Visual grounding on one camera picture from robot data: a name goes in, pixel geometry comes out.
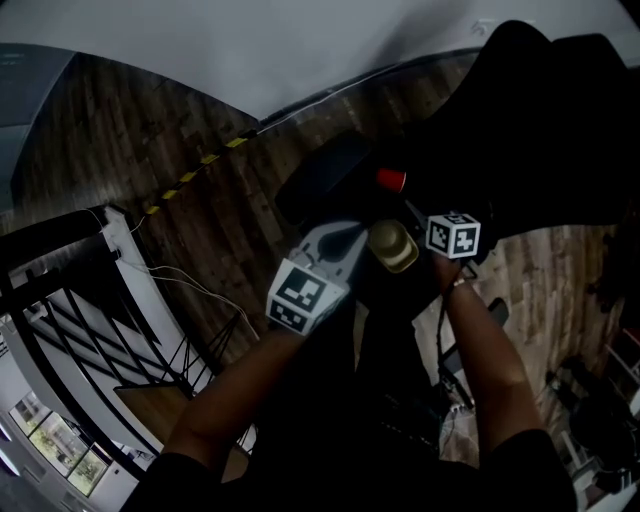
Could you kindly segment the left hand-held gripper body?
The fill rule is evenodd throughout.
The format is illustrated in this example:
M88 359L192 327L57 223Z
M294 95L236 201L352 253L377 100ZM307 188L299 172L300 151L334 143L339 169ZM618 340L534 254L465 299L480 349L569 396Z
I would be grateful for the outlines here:
M266 316L297 334L310 334L348 296L347 281L331 278L300 248L284 258L267 297Z

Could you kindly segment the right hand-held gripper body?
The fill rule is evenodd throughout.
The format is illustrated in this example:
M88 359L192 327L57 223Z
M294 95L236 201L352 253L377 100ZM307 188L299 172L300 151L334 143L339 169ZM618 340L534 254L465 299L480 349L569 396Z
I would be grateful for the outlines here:
M434 215L427 219L426 247L450 260L476 256L481 223L467 214Z

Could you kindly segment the red cup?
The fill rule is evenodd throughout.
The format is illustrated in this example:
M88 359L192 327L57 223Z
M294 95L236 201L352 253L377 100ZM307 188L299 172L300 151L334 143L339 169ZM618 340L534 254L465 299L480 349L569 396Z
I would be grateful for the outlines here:
M376 183L390 192L400 194L406 183L406 173L398 170L380 168L376 173Z

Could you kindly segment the beige rectangular plastic tray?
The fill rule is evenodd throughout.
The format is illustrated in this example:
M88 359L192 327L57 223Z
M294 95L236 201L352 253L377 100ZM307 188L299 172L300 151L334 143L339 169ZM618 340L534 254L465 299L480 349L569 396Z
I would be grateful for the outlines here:
M390 255L383 255L381 263L392 274L399 274L409 268L418 256L418 247L413 241L407 240L402 248L393 249Z

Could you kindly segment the person's right forearm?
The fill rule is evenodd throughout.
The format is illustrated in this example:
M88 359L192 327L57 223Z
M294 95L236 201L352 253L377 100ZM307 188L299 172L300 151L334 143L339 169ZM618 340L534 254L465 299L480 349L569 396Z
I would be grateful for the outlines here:
M432 256L434 274L476 405L480 453L488 455L511 437L544 428L525 366L503 328L459 263Z

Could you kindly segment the person's left forearm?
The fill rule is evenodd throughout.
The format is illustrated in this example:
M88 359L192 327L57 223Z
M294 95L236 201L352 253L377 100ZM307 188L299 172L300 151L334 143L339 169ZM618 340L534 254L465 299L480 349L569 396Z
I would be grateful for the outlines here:
M209 469L224 464L306 338L270 331L189 401L162 452L190 457Z

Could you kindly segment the black mesh office chair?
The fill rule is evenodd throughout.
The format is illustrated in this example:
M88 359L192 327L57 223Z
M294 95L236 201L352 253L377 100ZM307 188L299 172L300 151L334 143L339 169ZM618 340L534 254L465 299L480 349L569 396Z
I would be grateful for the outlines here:
M400 194L376 183L403 171ZM621 222L640 184L640 97L601 34L549 40L501 24L460 85L427 119L372 141L344 132L311 152L276 196L304 231L332 220L396 219L426 240L407 208L481 223L478 258L501 239L563 225Z

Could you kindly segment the yellow-black floor tape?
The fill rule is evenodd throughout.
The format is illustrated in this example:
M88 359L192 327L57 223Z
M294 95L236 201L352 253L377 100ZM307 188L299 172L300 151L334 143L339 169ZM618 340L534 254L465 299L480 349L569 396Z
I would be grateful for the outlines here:
M158 211L160 211L164 205L172 199L174 196L178 194L178 192L184 188L187 184L195 179L195 177L204 170L207 166L212 164L213 162L219 160L221 157L231 152L238 146L243 145L249 140L256 138L258 136L258 132L255 129L248 130L235 139L227 142L226 144L219 147L217 150L212 153L201 158L200 163L197 167L189 172L185 172L171 187L169 187L146 211L144 214L145 218L153 216Z

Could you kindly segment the person's dark t-shirt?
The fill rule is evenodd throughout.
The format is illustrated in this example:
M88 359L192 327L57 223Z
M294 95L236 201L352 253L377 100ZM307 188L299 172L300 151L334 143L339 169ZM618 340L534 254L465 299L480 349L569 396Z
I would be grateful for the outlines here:
M354 317L348 302L305 337L224 464L162 452L121 512L577 512L545 428L475 467L443 460L412 324L372 313L356 345Z

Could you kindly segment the window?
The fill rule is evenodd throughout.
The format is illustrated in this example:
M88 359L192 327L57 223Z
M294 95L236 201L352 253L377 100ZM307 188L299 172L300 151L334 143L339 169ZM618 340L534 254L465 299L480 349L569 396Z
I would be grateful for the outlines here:
M102 448L75 423L45 406L33 391L9 415L47 462L89 497L112 463Z

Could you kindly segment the glass partition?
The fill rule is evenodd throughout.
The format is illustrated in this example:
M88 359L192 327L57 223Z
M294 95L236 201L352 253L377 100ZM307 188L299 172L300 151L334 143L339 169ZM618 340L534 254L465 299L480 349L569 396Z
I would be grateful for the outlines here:
M0 212L13 208L13 173L33 122L73 51L0 43Z

